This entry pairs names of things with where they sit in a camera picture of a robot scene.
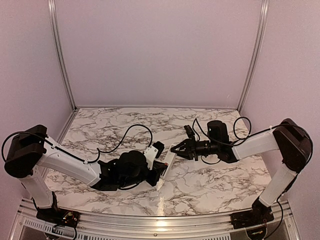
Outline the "white remote control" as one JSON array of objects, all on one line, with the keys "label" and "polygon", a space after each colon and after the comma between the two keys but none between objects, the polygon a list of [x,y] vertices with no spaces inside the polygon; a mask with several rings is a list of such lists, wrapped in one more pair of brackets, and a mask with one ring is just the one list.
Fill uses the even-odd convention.
[{"label": "white remote control", "polygon": [[156,184],[156,189],[159,191],[161,187],[164,185],[165,181],[170,178],[170,172],[177,157],[177,154],[171,151],[171,148],[174,147],[176,143],[170,145],[167,154],[165,155],[164,160],[161,160],[161,163],[166,164],[166,170],[161,174],[159,181]]}]

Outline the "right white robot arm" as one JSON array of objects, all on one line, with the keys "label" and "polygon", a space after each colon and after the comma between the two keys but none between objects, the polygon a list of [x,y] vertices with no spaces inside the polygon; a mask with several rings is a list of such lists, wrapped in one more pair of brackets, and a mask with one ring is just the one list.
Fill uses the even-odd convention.
[{"label": "right white robot arm", "polygon": [[188,138],[171,147],[170,151],[186,160],[217,155],[220,161],[231,164],[264,152],[280,151],[280,169],[247,214],[252,224],[260,223],[267,216],[267,210],[291,188],[313,155],[314,145],[310,135],[290,118],[247,137],[239,137],[237,141],[230,141],[227,126],[220,120],[207,123],[207,140],[196,140],[198,134],[189,125],[184,129]]}]

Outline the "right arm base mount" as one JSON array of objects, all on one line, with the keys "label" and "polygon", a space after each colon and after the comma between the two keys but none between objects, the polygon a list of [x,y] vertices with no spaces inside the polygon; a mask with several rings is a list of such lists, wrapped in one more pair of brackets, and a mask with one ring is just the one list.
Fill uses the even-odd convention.
[{"label": "right arm base mount", "polygon": [[274,215],[270,212],[265,214],[254,213],[253,210],[241,211],[230,215],[234,229],[252,227],[273,221]]}]

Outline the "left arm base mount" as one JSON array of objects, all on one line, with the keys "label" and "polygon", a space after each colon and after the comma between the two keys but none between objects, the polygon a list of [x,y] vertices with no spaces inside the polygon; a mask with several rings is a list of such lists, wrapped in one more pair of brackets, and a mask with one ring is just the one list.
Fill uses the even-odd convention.
[{"label": "left arm base mount", "polygon": [[50,222],[58,226],[76,228],[80,213],[78,211],[64,208],[40,208],[37,211],[36,217],[40,220]]}]

